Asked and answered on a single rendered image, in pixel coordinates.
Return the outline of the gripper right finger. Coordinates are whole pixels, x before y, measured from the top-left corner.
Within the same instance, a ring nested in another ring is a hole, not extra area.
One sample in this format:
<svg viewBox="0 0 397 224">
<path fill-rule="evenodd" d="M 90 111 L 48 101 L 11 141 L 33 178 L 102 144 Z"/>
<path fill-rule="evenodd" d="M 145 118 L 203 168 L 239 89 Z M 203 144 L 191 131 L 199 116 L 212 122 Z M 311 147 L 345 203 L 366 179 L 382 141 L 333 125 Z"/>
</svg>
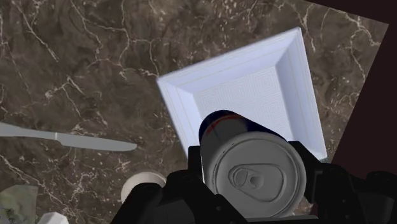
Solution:
<svg viewBox="0 0 397 224">
<path fill-rule="evenodd" d="M 317 204 L 320 224 L 397 224 L 397 175 L 373 171 L 361 179 L 336 164 L 320 162 L 291 141 L 306 171 L 304 196 Z"/>
</svg>

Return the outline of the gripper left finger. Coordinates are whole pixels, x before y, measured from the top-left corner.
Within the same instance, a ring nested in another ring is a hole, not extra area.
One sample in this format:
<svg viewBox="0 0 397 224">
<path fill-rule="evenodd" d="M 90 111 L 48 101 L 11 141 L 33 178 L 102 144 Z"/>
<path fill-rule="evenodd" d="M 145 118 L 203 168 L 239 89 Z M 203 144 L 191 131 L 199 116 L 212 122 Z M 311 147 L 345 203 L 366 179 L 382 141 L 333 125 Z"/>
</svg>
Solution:
<svg viewBox="0 0 397 224">
<path fill-rule="evenodd" d="M 111 224 L 149 224 L 151 216 L 165 205 L 183 201 L 194 224 L 248 224 L 247 220 L 220 194 L 204 184 L 199 146 L 188 148 L 188 168 L 167 176 L 165 186 L 139 183 L 133 187 Z"/>
</svg>

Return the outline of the silver and blue drink can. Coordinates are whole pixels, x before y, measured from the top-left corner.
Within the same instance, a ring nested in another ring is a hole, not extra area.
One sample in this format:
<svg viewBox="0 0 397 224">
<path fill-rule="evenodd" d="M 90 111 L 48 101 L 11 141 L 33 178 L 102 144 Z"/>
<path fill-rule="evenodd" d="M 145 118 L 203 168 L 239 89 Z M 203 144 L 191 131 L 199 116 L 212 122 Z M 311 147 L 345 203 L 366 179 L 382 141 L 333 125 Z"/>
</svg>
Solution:
<svg viewBox="0 0 397 224">
<path fill-rule="evenodd" d="M 303 199 L 301 156 L 276 132 L 237 113 L 207 115 L 199 132 L 204 183 L 245 218 L 292 215 Z"/>
</svg>

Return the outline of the white round cup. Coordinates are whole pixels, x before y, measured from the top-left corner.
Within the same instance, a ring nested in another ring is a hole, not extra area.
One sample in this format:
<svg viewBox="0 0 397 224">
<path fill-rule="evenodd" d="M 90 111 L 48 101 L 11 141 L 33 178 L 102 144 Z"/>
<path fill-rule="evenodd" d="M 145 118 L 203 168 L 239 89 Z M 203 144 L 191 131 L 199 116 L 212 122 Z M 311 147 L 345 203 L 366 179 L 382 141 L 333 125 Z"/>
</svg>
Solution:
<svg viewBox="0 0 397 224">
<path fill-rule="evenodd" d="M 129 177 L 121 190 L 121 202 L 124 203 L 132 189 L 141 183 L 156 183 L 161 187 L 166 184 L 166 177 L 157 171 L 140 171 Z"/>
</svg>

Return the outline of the grey table knife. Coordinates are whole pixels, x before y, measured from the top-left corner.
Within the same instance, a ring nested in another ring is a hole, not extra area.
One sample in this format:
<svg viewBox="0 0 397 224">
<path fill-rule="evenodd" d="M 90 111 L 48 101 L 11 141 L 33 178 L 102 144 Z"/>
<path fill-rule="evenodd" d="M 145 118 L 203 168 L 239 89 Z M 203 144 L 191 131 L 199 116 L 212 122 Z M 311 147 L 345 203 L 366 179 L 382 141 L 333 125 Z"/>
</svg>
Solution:
<svg viewBox="0 0 397 224">
<path fill-rule="evenodd" d="M 115 141 L 90 136 L 78 136 L 59 132 L 48 132 L 17 127 L 0 122 L 0 137 L 34 137 L 58 141 L 62 146 L 105 151 L 132 151 L 135 143 Z"/>
</svg>

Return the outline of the white angular object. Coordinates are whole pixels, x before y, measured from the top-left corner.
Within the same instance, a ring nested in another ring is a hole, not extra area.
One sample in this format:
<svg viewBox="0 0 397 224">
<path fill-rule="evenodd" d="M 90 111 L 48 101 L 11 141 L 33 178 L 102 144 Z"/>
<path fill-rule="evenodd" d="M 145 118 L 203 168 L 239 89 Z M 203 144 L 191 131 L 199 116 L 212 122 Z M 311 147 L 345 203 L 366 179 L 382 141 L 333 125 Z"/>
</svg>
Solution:
<svg viewBox="0 0 397 224">
<path fill-rule="evenodd" d="M 58 212 L 50 212 L 42 215 L 37 224 L 69 224 L 68 219 Z"/>
</svg>

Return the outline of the white square plate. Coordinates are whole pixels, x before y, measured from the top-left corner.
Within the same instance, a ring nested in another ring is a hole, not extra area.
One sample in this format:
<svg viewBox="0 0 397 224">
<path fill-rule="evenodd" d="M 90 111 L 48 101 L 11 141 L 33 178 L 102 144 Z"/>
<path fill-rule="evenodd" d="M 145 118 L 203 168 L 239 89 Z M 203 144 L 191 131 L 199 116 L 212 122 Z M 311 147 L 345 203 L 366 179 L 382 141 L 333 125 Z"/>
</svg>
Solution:
<svg viewBox="0 0 397 224">
<path fill-rule="evenodd" d="M 157 84 L 184 149 L 199 144 L 208 114 L 225 109 L 300 141 L 319 160 L 328 156 L 300 27 L 165 74 Z"/>
</svg>

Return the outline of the green mottled flat object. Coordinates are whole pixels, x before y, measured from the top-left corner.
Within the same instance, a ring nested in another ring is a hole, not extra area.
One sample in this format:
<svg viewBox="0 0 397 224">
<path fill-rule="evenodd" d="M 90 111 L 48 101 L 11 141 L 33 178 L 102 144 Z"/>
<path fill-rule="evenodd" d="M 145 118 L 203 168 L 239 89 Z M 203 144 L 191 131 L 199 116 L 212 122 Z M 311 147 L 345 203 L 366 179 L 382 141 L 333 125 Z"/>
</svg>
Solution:
<svg viewBox="0 0 397 224">
<path fill-rule="evenodd" d="M 38 187 L 14 185 L 0 192 L 0 224 L 35 224 Z"/>
</svg>

